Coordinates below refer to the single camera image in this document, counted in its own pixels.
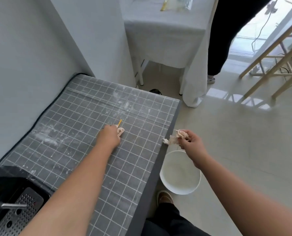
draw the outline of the metal grater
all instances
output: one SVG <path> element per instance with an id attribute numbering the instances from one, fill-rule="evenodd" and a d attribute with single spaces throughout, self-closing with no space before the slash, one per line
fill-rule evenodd
<path id="1" fill-rule="evenodd" d="M 26 188 L 16 200 L 16 204 L 27 204 L 22 210 L 9 210 L 0 222 L 0 236 L 17 236 L 37 214 L 43 198 L 30 187 Z"/>

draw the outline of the hand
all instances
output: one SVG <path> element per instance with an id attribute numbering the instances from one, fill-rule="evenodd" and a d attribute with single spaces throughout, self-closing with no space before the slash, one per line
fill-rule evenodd
<path id="1" fill-rule="evenodd" d="M 120 141 L 121 139 L 118 137 L 118 128 L 116 125 L 105 125 L 98 133 L 97 145 L 101 144 L 113 150 L 120 144 Z"/>
<path id="2" fill-rule="evenodd" d="M 189 135 L 190 141 L 178 138 L 179 146 L 185 150 L 194 165 L 200 169 L 205 160 L 209 157 L 202 139 L 190 130 L 182 130 Z"/>

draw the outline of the sneaker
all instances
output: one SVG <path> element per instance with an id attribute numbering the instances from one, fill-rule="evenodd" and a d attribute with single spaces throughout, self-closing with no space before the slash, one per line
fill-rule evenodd
<path id="1" fill-rule="evenodd" d="M 207 77 L 207 84 L 214 84 L 215 81 L 216 79 L 214 77 L 212 79 Z"/>
<path id="2" fill-rule="evenodd" d="M 171 203 L 171 204 L 173 204 L 172 196 L 169 194 L 168 191 L 166 191 L 166 190 L 160 190 L 157 193 L 157 206 L 160 203 Z"/>

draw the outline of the black pants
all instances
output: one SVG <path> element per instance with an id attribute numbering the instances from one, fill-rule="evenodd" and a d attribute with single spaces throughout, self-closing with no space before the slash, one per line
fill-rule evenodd
<path id="1" fill-rule="evenodd" d="M 219 0 L 208 48 L 208 75 L 217 75 L 224 65 L 231 41 L 271 0 Z"/>
<path id="2" fill-rule="evenodd" d="M 171 203 L 159 204 L 155 216 L 145 221 L 141 236 L 210 236 L 180 216 Z"/>

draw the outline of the yellow pencil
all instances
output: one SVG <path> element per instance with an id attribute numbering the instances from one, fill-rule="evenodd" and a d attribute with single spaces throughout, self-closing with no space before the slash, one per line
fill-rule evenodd
<path id="1" fill-rule="evenodd" d="M 122 119 L 120 120 L 119 124 L 118 124 L 118 127 L 120 126 L 120 123 L 122 122 Z"/>

